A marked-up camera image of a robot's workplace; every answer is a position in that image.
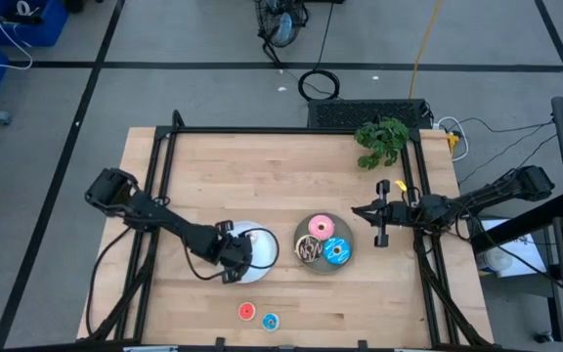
blue donut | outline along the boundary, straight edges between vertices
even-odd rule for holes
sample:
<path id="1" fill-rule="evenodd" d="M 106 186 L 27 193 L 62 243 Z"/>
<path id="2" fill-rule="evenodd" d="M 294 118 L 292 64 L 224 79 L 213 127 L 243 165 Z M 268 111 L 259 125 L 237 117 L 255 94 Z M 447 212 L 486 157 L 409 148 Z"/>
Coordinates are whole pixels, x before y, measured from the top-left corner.
<path id="1" fill-rule="evenodd" d="M 280 327 L 280 317 L 275 313 L 267 313 L 262 319 L 262 328 L 268 332 L 273 332 Z"/>
<path id="2" fill-rule="evenodd" d="M 333 265 L 344 264 L 351 257 L 351 245 L 341 238 L 331 238 L 325 242 L 325 259 Z"/>

table leg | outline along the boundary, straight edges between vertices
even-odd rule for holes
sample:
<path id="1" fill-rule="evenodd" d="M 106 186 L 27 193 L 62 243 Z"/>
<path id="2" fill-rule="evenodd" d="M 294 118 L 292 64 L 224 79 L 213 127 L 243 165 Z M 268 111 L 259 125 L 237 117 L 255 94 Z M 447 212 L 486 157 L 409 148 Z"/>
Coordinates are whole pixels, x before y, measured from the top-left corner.
<path id="1" fill-rule="evenodd" d="M 551 335 L 553 341 L 563 342 L 563 318 L 562 307 L 559 305 L 557 295 L 546 299 L 548 304 L 548 317 L 551 320 Z"/>
<path id="2" fill-rule="evenodd" d="M 529 234 L 545 225 L 549 225 L 554 217 L 563 217 L 563 195 L 487 231 L 488 236 L 496 243 L 503 244 Z M 479 235 L 470 241 L 475 253 L 495 246 L 486 236 Z"/>

white cable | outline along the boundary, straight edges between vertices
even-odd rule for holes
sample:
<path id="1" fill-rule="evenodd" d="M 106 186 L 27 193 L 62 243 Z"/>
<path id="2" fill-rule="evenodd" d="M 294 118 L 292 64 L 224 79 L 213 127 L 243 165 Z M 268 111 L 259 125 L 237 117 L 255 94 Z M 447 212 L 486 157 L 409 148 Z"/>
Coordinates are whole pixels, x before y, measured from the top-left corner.
<path id="1" fill-rule="evenodd" d="M 13 43 L 15 44 L 15 46 L 17 48 L 19 48 L 19 50 L 21 50 L 29 59 L 29 63 L 27 63 L 27 66 L 25 67 L 19 67 L 19 66 L 12 66 L 12 65 L 5 65 L 5 64 L 0 64 L 0 67 L 6 67 L 6 68 L 12 68 L 12 69 L 19 69 L 19 70 L 26 70 L 26 69 L 30 69 L 31 66 L 34 64 L 34 59 L 31 57 L 31 55 L 29 55 L 29 53 L 26 52 L 26 50 L 24 48 L 21 47 L 21 45 L 19 45 L 16 41 L 14 41 L 10 35 L 8 34 L 8 32 L 6 32 L 6 30 L 4 29 L 4 26 L 1 24 L 0 21 L 0 29 L 2 32 L 4 32 L 4 35 Z"/>
<path id="2" fill-rule="evenodd" d="M 36 11 L 40 10 L 40 6 L 37 6 L 34 11 L 29 11 L 29 4 L 26 1 L 17 2 L 17 13 L 20 16 L 32 16 Z"/>
<path id="3" fill-rule="evenodd" d="M 439 119 L 437 124 L 440 126 L 442 121 L 448 120 L 448 119 L 454 121 L 457 124 L 457 127 L 459 127 L 459 132 L 461 132 L 461 138 L 464 139 L 464 145 L 466 146 L 466 150 L 464 151 L 464 154 L 462 154 L 458 157 L 455 157 L 453 159 L 453 161 L 460 161 L 468 155 L 468 139 L 466 138 L 466 133 L 464 133 L 464 129 L 461 127 L 461 124 L 459 124 L 459 121 L 457 121 L 457 119 L 453 116 L 445 116 L 445 117 Z"/>
<path id="4" fill-rule="evenodd" d="M 31 45 L 29 45 L 29 43 L 27 43 L 26 41 L 22 40 L 21 37 L 19 36 L 19 34 L 17 33 L 17 27 L 19 26 L 19 23 L 15 24 L 12 26 L 12 31 L 15 33 L 15 35 L 17 36 L 17 38 L 21 41 L 21 43 L 23 43 L 27 48 L 31 48 Z"/>

wooden table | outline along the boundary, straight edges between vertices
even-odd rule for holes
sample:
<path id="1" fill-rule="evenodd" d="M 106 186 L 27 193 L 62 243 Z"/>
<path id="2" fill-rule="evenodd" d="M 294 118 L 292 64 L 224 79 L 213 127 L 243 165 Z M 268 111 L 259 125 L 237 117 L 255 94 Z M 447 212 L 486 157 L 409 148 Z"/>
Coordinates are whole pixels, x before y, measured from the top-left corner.
<path id="1" fill-rule="evenodd" d="M 132 128 L 120 165 L 141 185 L 153 133 L 154 128 Z M 432 192 L 456 197 L 458 188 L 444 132 L 423 130 L 421 138 Z M 413 161 L 414 151 L 409 150 Z M 376 230 L 350 210 L 376 198 L 377 181 L 404 180 L 401 162 L 372 171 L 360 169 L 356 160 L 366 152 L 348 135 L 178 135 L 169 208 L 201 224 L 226 219 L 261 223 L 278 236 L 281 254 L 277 265 L 257 283 L 224 286 L 220 280 L 203 282 L 189 270 L 179 239 L 163 231 L 143 342 L 210 345 L 223 336 L 228 345 L 241 346 L 356 347 L 358 340 L 365 339 L 369 347 L 429 347 L 420 274 L 411 248 L 412 230 L 389 227 L 390 245 L 376 248 L 372 244 Z M 162 162 L 160 159 L 158 175 Z M 412 169 L 418 185 L 415 162 Z M 398 194 L 393 189 L 390 199 Z M 352 262 L 333 276 L 307 271 L 292 252 L 297 224 L 321 211 L 344 219 L 356 238 Z M 102 248 L 123 228 L 118 219 L 109 219 Z M 117 244 L 98 272 L 94 327 L 123 289 L 132 238 Z M 455 303 L 477 331 L 492 341 L 470 245 L 451 236 L 443 236 L 442 244 Z M 198 258 L 194 264 L 202 275 L 218 270 Z M 238 306 L 244 301 L 257 307 L 251 322 L 238 318 Z M 448 341 L 442 305 L 437 298 L 435 301 L 442 340 Z M 132 323 L 137 303 L 130 309 L 128 322 Z M 262 330 L 261 318 L 267 312 L 280 316 L 279 330 Z M 131 335 L 131 326 L 126 335 Z M 79 335 L 86 335 L 83 324 Z"/>

cable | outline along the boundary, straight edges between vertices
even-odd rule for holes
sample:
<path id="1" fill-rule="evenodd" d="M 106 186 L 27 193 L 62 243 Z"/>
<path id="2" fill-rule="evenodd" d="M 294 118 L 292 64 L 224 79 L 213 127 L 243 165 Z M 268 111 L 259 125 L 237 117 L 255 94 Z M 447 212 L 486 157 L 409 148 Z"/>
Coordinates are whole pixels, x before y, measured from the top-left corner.
<path id="1" fill-rule="evenodd" d="M 527 241 L 524 240 L 523 243 L 528 243 L 528 244 L 537 244 L 537 245 L 557 245 L 557 243 L 547 243 L 547 242 L 531 242 L 531 241 Z"/>
<path id="2" fill-rule="evenodd" d="M 552 139 L 555 138 L 555 137 L 557 137 L 557 134 L 554 134 L 554 135 L 548 137 L 547 139 L 543 140 L 542 142 L 540 142 L 540 143 L 538 144 L 538 146 L 537 146 L 527 157 L 525 157 L 525 159 L 524 159 L 518 166 L 516 166 L 515 168 L 509 169 L 505 174 L 503 174 L 503 176 L 505 176 L 505 175 L 507 175 L 508 173 L 512 172 L 512 176 L 510 177 L 510 179 L 508 180 L 508 182 L 505 182 L 505 184 L 504 184 L 502 187 L 499 187 L 498 189 L 491 189 L 491 190 L 489 190 L 489 192 L 492 192 L 492 193 L 497 192 L 497 193 L 498 193 L 498 192 L 500 192 L 503 188 L 507 187 L 507 186 L 509 185 L 509 183 L 510 183 L 514 178 L 516 178 L 516 175 L 517 175 L 516 169 L 518 169 L 518 168 L 520 168 L 521 166 L 523 166 L 523 165 L 525 164 L 525 162 L 527 162 L 527 160 L 529 160 L 532 156 L 534 156 L 534 155 L 540 150 L 540 148 L 542 148 L 542 146 L 543 146 L 544 144 L 546 144 L 547 142 L 549 142 L 550 140 L 552 140 Z"/>
<path id="3" fill-rule="evenodd" d="M 525 266 L 527 266 L 529 269 L 531 269 L 531 270 L 535 271 L 536 273 L 538 273 L 538 274 L 544 276 L 544 277 L 547 278 L 549 281 L 551 281 L 552 284 L 554 284 L 554 285 L 556 285 L 556 286 L 558 286 L 558 287 L 563 288 L 563 284 L 561 284 L 561 283 L 558 282 L 557 280 L 551 278 L 551 276 L 550 276 L 549 274 L 547 274 L 547 273 L 541 271 L 540 269 L 536 268 L 535 266 L 529 264 L 525 259 L 519 257 L 518 255 L 514 254 L 513 252 L 511 252 L 511 251 L 509 251 L 509 250 L 503 248 L 502 246 L 498 245 L 498 244 L 495 242 L 495 240 L 493 240 L 493 238 L 490 237 L 490 235 L 488 235 L 488 233 L 486 232 L 486 230 L 484 230 L 484 228 L 481 226 L 481 220 L 479 219 L 479 217 L 473 216 L 473 218 L 476 219 L 476 220 L 479 222 L 479 223 L 478 223 L 478 227 L 480 228 L 481 233 L 486 236 L 486 238 L 488 239 L 488 241 L 489 241 L 493 246 L 495 246 L 495 247 L 497 247 L 498 249 L 502 250 L 503 252 L 505 252 L 505 253 L 511 255 L 512 257 L 516 258 L 518 261 L 520 261 L 521 263 L 525 264 Z"/>
<path id="4" fill-rule="evenodd" d="M 288 73 L 290 76 L 292 76 L 292 78 L 294 78 L 295 81 L 297 81 L 297 83 L 299 83 L 299 78 L 297 78 L 297 76 L 295 76 L 294 74 L 292 74 L 292 72 L 290 72 L 290 71 L 287 70 L 287 69 L 282 69 L 281 71 Z M 320 90 L 319 88 L 315 87 L 313 84 L 311 84 L 311 83 L 309 83 L 309 82 L 303 82 L 303 84 L 307 85 L 308 87 L 314 89 L 315 91 L 317 91 L 317 92 L 319 92 L 319 93 L 321 93 L 321 94 L 327 94 L 327 95 L 329 95 L 329 96 L 330 96 L 330 95 L 333 95 L 333 93 L 331 93 L 331 92 L 326 92 L 326 91 Z M 336 99 L 337 99 L 337 100 L 344 100 L 344 99 L 342 99 L 340 96 L 337 96 Z"/>
<path id="5" fill-rule="evenodd" d="M 550 141 L 550 138 L 547 139 L 546 141 L 542 142 L 542 144 L 546 143 L 547 141 Z M 466 207 L 465 205 L 457 202 L 457 201 L 451 201 L 453 204 L 459 205 L 463 211 L 465 211 L 469 216 L 470 216 L 470 221 L 472 224 L 472 228 L 473 228 L 473 233 L 475 233 L 475 225 L 477 225 L 477 228 L 479 229 L 480 233 L 483 234 L 484 236 L 486 236 L 486 238 L 488 239 L 488 241 L 495 247 L 498 247 L 500 250 L 502 250 L 503 252 L 513 256 L 514 258 L 516 258 L 518 261 L 520 261 L 521 263 L 525 264 L 525 266 L 529 267 L 531 270 L 535 271 L 536 273 L 544 276 L 545 278 L 547 278 L 549 281 L 551 281 L 552 284 L 559 286 L 561 288 L 563 288 L 563 285 L 561 283 L 559 283 L 557 280 L 551 278 L 549 276 L 549 274 L 539 270 L 538 268 L 536 268 L 535 266 L 529 264 L 525 259 L 519 257 L 518 255 L 512 253 L 511 251 L 503 248 L 502 246 L 498 245 L 495 240 L 493 240 L 493 238 L 488 235 L 488 232 L 486 232 L 486 229 L 484 229 L 481 219 L 479 218 L 479 216 L 473 215 L 473 213 L 470 211 L 470 209 L 468 207 Z"/>
<path id="6" fill-rule="evenodd" d="M 12 68 L 12 69 L 19 69 L 19 70 L 26 70 L 26 69 L 30 69 L 31 66 L 34 64 L 34 59 L 31 57 L 31 55 L 29 55 L 29 53 L 26 52 L 26 50 L 24 48 L 21 47 L 21 45 L 19 45 L 16 41 L 14 41 L 10 35 L 8 34 L 8 32 L 4 29 L 4 26 L 1 24 L 1 20 L 0 20 L 0 29 L 2 32 L 4 32 L 4 35 L 17 47 L 19 48 L 19 50 L 21 50 L 29 59 L 29 63 L 27 63 L 27 66 L 24 67 L 19 67 L 19 66 L 12 66 L 12 65 L 5 65 L 5 64 L 0 64 L 0 67 L 5 67 L 5 68 Z"/>
<path id="7" fill-rule="evenodd" d="M 276 249 L 277 249 L 277 253 L 275 254 L 275 259 L 273 259 L 273 262 L 272 262 L 271 264 L 266 265 L 266 266 L 262 266 L 262 267 L 261 267 L 261 266 L 256 266 L 256 265 L 251 265 L 251 264 L 249 264 L 249 268 L 253 268 L 253 269 L 269 269 L 269 268 L 272 268 L 272 267 L 278 262 L 278 259 L 280 258 L 280 243 L 278 242 L 277 236 L 275 236 L 275 234 L 273 234 L 273 232 L 271 232 L 271 231 L 268 230 L 268 229 L 265 229 L 265 228 L 253 228 L 253 229 L 249 229 L 249 230 L 246 230 L 246 231 L 243 231 L 243 232 L 239 233 L 239 234 L 238 234 L 238 237 L 243 236 L 243 235 L 246 235 L 246 234 L 250 233 L 251 231 L 264 231 L 264 232 L 268 233 L 269 235 L 271 235 L 271 236 L 273 237 L 273 240 L 275 241 L 275 246 L 276 246 Z"/>
<path id="8" fill-rule="evenodd" d="M 200 274 L 195 270 L 195 266 L 193 266 L 193 262 L 191 261 L 191 256 L 188 254 L 188 249 L 187 249 L 186 241 L 184 241 L 184 238 L 180 238 L 180 239 L 182 239 L 182 246 L 184 247 L 184 254 L 186 255 L 186 261 L 188 262 L 188 266 L 191 268 L 191 271 L 193 272 L 193 274 L 195 274 L 195 276 L 196 276 L 198 279 L 200 279 L 200 280 L 203 280 L 203 281 L 210 281 L 210 280 L 212 280 L 212 279 L 218 278 L 218 277 L 220 277 L 220 276 L 222 276 L 222 275 L 225 275 L 225 274 L 231 272 L 232 270 L 234 270 L 234 269 L 238 266 L 238 265 L 237 265 L 236 267 L 233 267 L 233 268 L 227 268 L 227 269 L 225 269 L 225 270 L 223 270 L 223 271 L 220 271 L 220 272 L 218 272 L 218 273 L 216 273 L 216 274 L 212 274 L 212 275 L 210 275 L 209 277 L 204 277 L 204 276 L 200 275 Z"/>
<path id="9" fill-rule="evenodd" d="M 416 61 L 414 62 L 414 71 L 411 74 L 410 93 L 408 94 L 408 99 L 411 99 L 411 97 L 414 95 L 416 74 L 418 73 L 418 62 L 420 62 L 420 58 L 422 57 L 422 54 L 425 51 L 425 45 L 427 45 L 427 41 L 429 40 L 429 35 L 431 34 L 431 30 L 433 29 L 434 22 L 438 17 L 438 12 L 440 11 L 441 6 L 442 6 L 442 0 L 436 0 L 436 7 L 434 7 L 434 12 L 433 14 L 431 14 L 431 21 L 429 21 L 427 30 L 425 30 L 425 35 L 422 38 L 422 44 L 420 45 L 420 49 L 418 50 L 418 56 L 416 56 Z"/>
<path id="10" fill-rule="evenodd" d="M 323 36 L 323 44 L 321 45 L 321 52 L 319 53 L 319 60 L 314 65 L 314 68 L 312 68 L 312 70 L 305 72 L 301 76 L 301 78 L 299 78 L 299 82 L 298 82 L 299 94 L 301 95 L 301 97 L 303 97 L 303 99 L 305 99 L 308 102 L 315 100 L 315 99 L 313 99 L 312 97 L 308 96 L 305 93 L 305 90 L 303 89 L 303 84 L 305 83 L 306 78 L 308 78 L 309 76 L 311 76 L 313 74 L 320 74 L 322 76 L 329 78 L 329 80 L 331 80 L 333 82 L 333 93 L 331 93 L 329 95 L 329 97 L 327 97 L 325 99 L 320 99 L 320 100 L 335 100 L 338 97 L 338 94 L 340 93 L 340 79 L 338 79 L 338 77 L 335 74 L 333 74 L 332 72 L 329 72 L 329 71 L 324 70 L 324 69 L 318 69 L 319 65 L 321 64 L 321 60 L 323 59 L 323 51 L 325 50 L 325 43 L 327 41 L 327 34 L 329 33 L 329 24 L 331 23 L 331 14 L 332 13 L 333 13 L 333 2 L 331 2 L 331 6 L 329 7 L 329 16 L 327 17 L 327 26 L 325 27 L 325 35 Z"/>
<path id="11" fill-rule="evenodd" d="M 325 26 L 325 35 L 323 36 L 323 44 L 321 44 L 321 53 L 319 54 L 319 60 L 317 61 L 317 64 L 314 66 L 314 68 L 312 68 L 312 70 L 319 68 L 319 65 L 321 64 L 321 60 L 323 59 L 323 51 L 325 50 L 325 43 L 327 41 L 327 34 L 329 33 L 329 23 L 331 22 L 332 13 L 333 13 L 333 2 L 331 2 L 331 6 L 329 6 L 329 16 L 327 17 L 327 25 Z"/>
<path id="12" fill-rule="evenodd" d="M 253 228 L 253 229 L 245 230 L 245 231 L 239 233 L 238 237 L 244 236 L 244 235 L 250 233 L 251 231 L 264 231 L 264 232 L 269 233 L 273 237 L 273 240 L 275 241 L 275 246 L 277 248 L 277 254 L 275 255 L 275 259 L 273 259 L 273 262 L 271 264 L 267 265 L 267 266 L 260 267 L 260 266 L 255 266 L 255 265 L 249 264 L 249 267 L 253 268 L 253 269 L 269 269 L 269 268 L 272 268 L 278 262 L 278 258 L 280 257 L 280 243 L 278 242 L 278 238 L 270 230 L 265 229 L 265 228 Z M 187 245 L 186 245 L 186 242 L 184 241 L 184 238 L 182 238 L 182 245 L 184 247 L 184 254 L 186 255 L 186 261 L 188 262 L 188 266 L 191 268 L 191 271 L 193 272 L 193 274 L 200 280 L 210 281 L 212 279 L 218 278 L 222 275 L 225 275 L 226 273 L 231 272 L 232 270 L 237 268 L 240 264 L 243 264 L 243 263 L 239 263 L 238 265 L 236 265 L 232 268 L 227 268 L 227 269 L 220 271 L 216 274 L 213 274 L 209 277 L 204 277 L 195 270 L 195 266 L 193 265 L 193 262 L 191 261 L 190 255 L 188 254 Z"/>
<path id="13" fill-rule="evenodd" d="M 127 229 L 125 229 L 120 235 L 118 235 L 114 240 L 112 240 L 110 243 L 108 243 L 108 245 L 106 246 L 106 248 L 104 248 L 104 250 L 102 250 L 102 252 L 99 254 L 99 257 L 97 258 L 97 261 L 95 262 L 95 266 L 93 267 L 93 273 L 91 274 L 90 277 L 90 288 L 88 291 L 88 299 L 86 300 L 86 330 L 88 331 L 88 334 L 93 334 L 93 328 L 91 327 L 90 324 L 90 308 L 93 302 L 93 291 L 95 290 L 95 277 L 97 276 L 97 269 L 99 269 L 99 265 L 101 264 L 102 260 L 104 259 L 104 256 L 106 255 L 106 253 L 108 253 L 109 249 L 112 248 L 115 244 L 117 244 L 119 241 L 121 241 L 125 235 L 127 235 L 127 233 L 131 230 L 131 227 L 128 227 Z"/>
<path id="14" fill-rule="evenodd" d="M 553 123 L 553 119 L 551 118 L 551 120 L 549 122 L 545 122 L 545 123 L 537 123 L 537 124 L 533 124 L 533 125 L 529 125 L 529 126 L 523 126 L 523 127 L 516 127 L 516 128 L 507 128 L 507 129 L 502 129 L 502 130 L 497 130 L 494 129 L 492 127 L 490 127 L 484 120 L 482 120 L 481 118 L 477 118 L 477 117 L 468 117 L 465 118 L 464 120 L 460 121 L 459 123 L 464 123 L 464 122 L 468 122 L 468 121 L 478 121 L 481 122 L 484 126 L 486 126 L 486 128 L 488 128 L 489 131 L 494 132 L 494 133 L 503 133 L 503 132 L 513 132 L 513 131 L 520 131 L 520 130 L 524 130 L 524 129 L 529 129 L 529 128 L 534 128 L 534 127 L 539 127 L 539 126 L 546 126 L 548 124 Z M 456 124 L 452 125 L 451 127 L 449 127 L 447 129 L 447 132 L 451 132 L 451 130 L 456 126 Z"/>
<path id="15" fill-rule="evenodd" d="M 21 41 L 21 43 L 23 43 L 26 47 L 31 48 L 31 45 L 29 45 L 26 41 L 22 40 L 21 37 L 19 36 L 19 34 L 17 33 L 17 27 L 19 26 L 19 23 L 15 24 L 12 26 L 12 31 L 15 33 L 15 35 L 17 36 L 17 38 Z"/>
<path id="16" fill-rule="evenodd" d="M 529 137 L 529 136 L 535 134 L 536 132 L 538 132 L 538 131 L 539 131 L 541 128 L 543 128 L 543 127 L 544 127 L 544 126 L 538 126 L 538 127 L 534 130 L 534 132 L 531 132 L 531 133 L 529 133 L 529 134 L 524 135 L 523 137 L 521 137 L 521 138 L 519 138 L 518 140 L 516 140 L 516 142 L 514 142 L 514 143 L 510 144 L 509 146 L 505 147 L 505 149 L 503 149 L 502 152 L 500 152 L 500 153 L 498 153 L 498 154 L 495 154 L 495 156 L 491 157 L 490 160 L 488 160 L 488 161 L 484 162 L 483 164 L 481 164 L 481 165 L 475 167 L 475 169 L 474 169 L 471 173 L 469 173 L 468 175 L 466 175 L 466 177 L 464 177 L 464 179 L 461 180 L 461 181 L 459 181 L 458 183 L 461 185 L 462 183 L 466 182 L 466 180 L 468 180 L 468 179 L 470 178 L 470 176 L 472 176 L 473 174 L 475 174 L 475 172 L 477 172 L 480 168 L 482 168 L 482 167 L 488 165 L 488 164 L 491 163 L 493 160 L 495 160 L 497 157 L 499 157 L 499 156 L 505 154 L 505 152 L 507 152 L 510 148 L 516 146 L 517 144 L 519 144 L 519 143 L 520 143 L 522 140 L 524 140 L 525 138 L 527 138 L 527 137 Z"/>
<path id="17" fill-rule="evenodd" d="M 464 139 L 464 145 L 466 146 L 466 151 L 464 152 L 464 154 L 455 157 L 452 161 L 460 161 L 462 159 L 464 159 L 467 155 L 468 155 L 468 139 L 466 138 L 466 133 L 464 133 L 464 129 L 462 128 L 461 124 L 459 123 L 459 121 L 457 121 L 457 119 L 453 116 L 445 116 L 441 119 L 438 120 L 438 125 L 440 126 L 440 124 L 442 123 L 442 121 L 449 119 L 449 120 L 453 120 L 455 121 L 455 124 L 459 127 L 459 132 L 461 132 L 461 136 Z"/>

